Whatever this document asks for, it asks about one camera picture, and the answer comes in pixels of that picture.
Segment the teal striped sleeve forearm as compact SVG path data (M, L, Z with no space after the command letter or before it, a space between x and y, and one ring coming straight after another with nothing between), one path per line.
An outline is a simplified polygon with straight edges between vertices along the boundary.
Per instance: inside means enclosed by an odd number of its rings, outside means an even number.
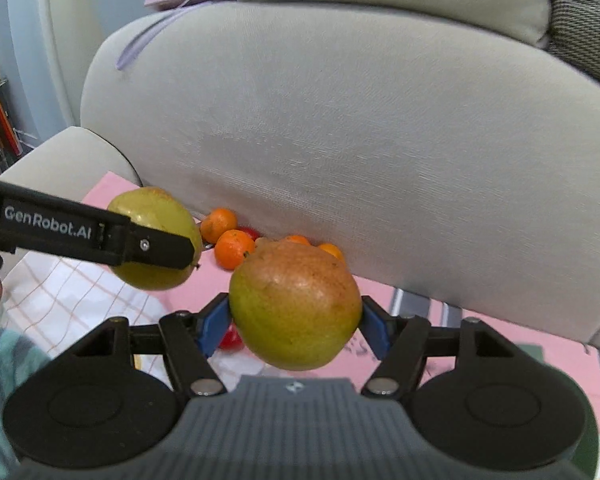
M0 328L0 479L6 479L19 465L3 427L6 401L48 362L50 357L26 335Z

